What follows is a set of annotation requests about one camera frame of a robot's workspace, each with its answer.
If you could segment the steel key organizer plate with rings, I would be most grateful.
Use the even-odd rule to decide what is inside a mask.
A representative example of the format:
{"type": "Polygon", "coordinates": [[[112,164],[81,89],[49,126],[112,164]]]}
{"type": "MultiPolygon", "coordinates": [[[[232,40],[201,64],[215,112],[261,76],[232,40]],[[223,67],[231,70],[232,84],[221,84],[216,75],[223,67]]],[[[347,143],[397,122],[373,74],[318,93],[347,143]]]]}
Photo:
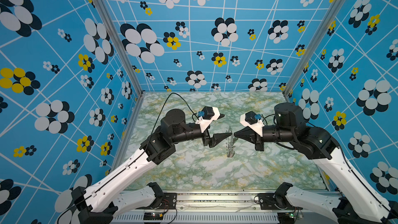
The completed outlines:
{"type": "Polygon", "coordinates": [[[227,138],[226,142],[226,148],[227,148],[227,157],[228,158],[233,158],[235,155],[235,142],[237,141],[237,138],[233,134],[233,128],[229,126],[228,132],[232,133],[231,136],[227,138]]]}

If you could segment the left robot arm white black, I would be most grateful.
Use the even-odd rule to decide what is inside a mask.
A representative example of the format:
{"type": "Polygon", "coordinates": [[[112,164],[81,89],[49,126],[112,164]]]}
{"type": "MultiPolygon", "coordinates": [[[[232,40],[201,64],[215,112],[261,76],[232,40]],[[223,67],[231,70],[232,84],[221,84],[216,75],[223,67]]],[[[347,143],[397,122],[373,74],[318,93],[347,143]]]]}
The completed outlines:
{"type": "Polygon", "coordinates": [[[91,176],[83,176],[72,189],[63,192],[56,202],[61,212],[56,223],[109,224],[133,209],[159,207],[164,193],[157,183],[128,194],[124,190],[170,157],[178,143],[201,139],[204,146],[213,148],[227,139],[231,133],[209,134],[210,124],[223,117],[218,108],[206,106],[196,122],[186,123],[184,111],[168,111],[139,149],[114,171],[95,184],[91,176]]]}

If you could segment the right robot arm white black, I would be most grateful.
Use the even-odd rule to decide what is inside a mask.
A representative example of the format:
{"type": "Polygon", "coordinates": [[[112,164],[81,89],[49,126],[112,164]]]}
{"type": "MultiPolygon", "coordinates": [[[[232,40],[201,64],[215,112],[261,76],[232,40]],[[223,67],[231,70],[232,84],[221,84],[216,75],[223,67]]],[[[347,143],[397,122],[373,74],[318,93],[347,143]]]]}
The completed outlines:
{"type": "Polygon", "coordinates": [[[298,207],[331,219],[338,224],[388,224],[398,217],[398,204],[382,197],[347,160],[339,142],[321,127],[309,127],[300,107],[292,103],[275,105],[275,124],[265,125],[253,111],[240,116],[243,129],[238,139],[264,151],[265,143],[291,144],[321,168],[335,183],[341,197],[327,197],[282,183],[266,202],[280,209],[298,207]]]}

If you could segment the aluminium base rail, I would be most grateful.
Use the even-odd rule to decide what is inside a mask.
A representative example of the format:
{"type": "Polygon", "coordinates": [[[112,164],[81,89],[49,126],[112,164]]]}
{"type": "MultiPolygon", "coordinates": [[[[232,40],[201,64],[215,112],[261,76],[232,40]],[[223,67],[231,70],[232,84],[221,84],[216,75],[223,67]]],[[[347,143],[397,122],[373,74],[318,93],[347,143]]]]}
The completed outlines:
{"type": "Polygon", "coordinates": [[[278,224],[282,216],[295,224],[330,224],[331,220],[303,205],[279,209],[262,202],[258,190],[176,190],[173,206],[160,218],[153,209],[135,209],[114,224],[278,224]]]}

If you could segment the aluminium frame post left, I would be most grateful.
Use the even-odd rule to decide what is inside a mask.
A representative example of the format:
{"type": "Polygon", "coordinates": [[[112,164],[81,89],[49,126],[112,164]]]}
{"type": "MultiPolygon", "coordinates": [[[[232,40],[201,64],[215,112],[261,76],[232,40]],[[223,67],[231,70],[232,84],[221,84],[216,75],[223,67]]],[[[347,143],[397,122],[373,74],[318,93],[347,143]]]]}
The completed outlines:
{"type": "Polygon", "coordinates": [[[134,74],[134,71],[132,69],[132,64],[130,62],[130,59],[127,56],[127,53],[126,53],[123,45],[122,45],[121,39],[118,36],[116,27],[112,22],[112,19],[110,17],[110,14],[106,7],[106,4],[105,4],[104,0],[94,0],[94,3],[96,5],[98,14],[99,14],[101,20],[103,21],[103,24],[109,34],[110,40],[113,42],[114,48],[120,57],[122,65],[125,68],[126,73],[128,74],[136,93],[138,94],[138,98],[140,98],[143,96],[143,89],[138,81],[138,78],[134,74]]]}

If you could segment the aluminium frame post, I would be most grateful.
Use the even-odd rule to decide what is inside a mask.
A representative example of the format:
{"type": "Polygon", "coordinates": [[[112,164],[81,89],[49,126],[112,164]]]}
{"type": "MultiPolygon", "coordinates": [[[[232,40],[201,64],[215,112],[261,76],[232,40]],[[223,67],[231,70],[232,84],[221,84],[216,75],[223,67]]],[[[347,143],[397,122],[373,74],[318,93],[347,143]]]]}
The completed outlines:
{"type": "Polygon", "coordinates": [[[294,85],[299,80],[299,76],[304,68],[304,66],[310,61],[313,53],[316,51],[317,47],[319,46],[320,42],[322,41],[328,27],[335,19],[337,14],[339,13],[340,9],[344,5],[346,0],[334,0],[331,6],[329,7],[328,11],[326,12],[323,20],[321,21],[319,27],[317,28],[315,34],[313,35],[306,52],[303,58],[300,59],[298,62],[294,72],[292,73],[289,81],[287,82],[286,89],[283,92],[284,97],[287,101],[289,101],[289,93],[293,89],[294,85]]]}
{"type": "Polygon", "coordinates": [[[122,45],[121,39],[118,36],[116,27],[112,22],[112,19],[110,17],[110,14],[106,7],[106,4],[105,4],[104,0],[94,0],[94,3],[96,5],[98,14],[99,14],[101,20],[103,21],[103,24],[109,34],[110,40],[113,42],[114,48],[120,57],[122,65],[125,68],[126,73],[128,74],[136,93],[138,94],[138,98],[140,98],[143,96],[143,89],[138,81],[138,78],[134,74],[134,71],[132,69],[132,64],[130,62],[130,59],[127,56],[127,53],[126,53],[123,45],[122,45]]]}

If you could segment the aluminium frame post right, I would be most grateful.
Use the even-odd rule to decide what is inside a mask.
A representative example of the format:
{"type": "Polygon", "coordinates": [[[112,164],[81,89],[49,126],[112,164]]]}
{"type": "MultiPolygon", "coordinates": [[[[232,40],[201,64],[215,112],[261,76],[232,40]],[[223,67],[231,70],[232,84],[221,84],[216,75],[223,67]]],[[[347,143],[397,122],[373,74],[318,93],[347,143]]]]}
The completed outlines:
{"type": "Polygon", "coordinates": [[[286,89],[283,92],[284,97],[287,101],[289,101],[289,93],[293,89],[294,85],[299,80],[299,76],[304,68],[304,66],[310,61],[313,53],[316,51],[317,47],[319,46],[320,42],[322,41],[328,27],[335,19],[337,14],[339,13],[340,9],[344,5],[346,0],[334,0],[331,6],[329,7],[328,11],[326,12],[323,20],[321,21],[319,27],[317,28],[315,34],[313,35],[306,52],[303,58],[300,59],[298,62],[294,72],[292,73],[289,81],[287,82],[286,89]]]}

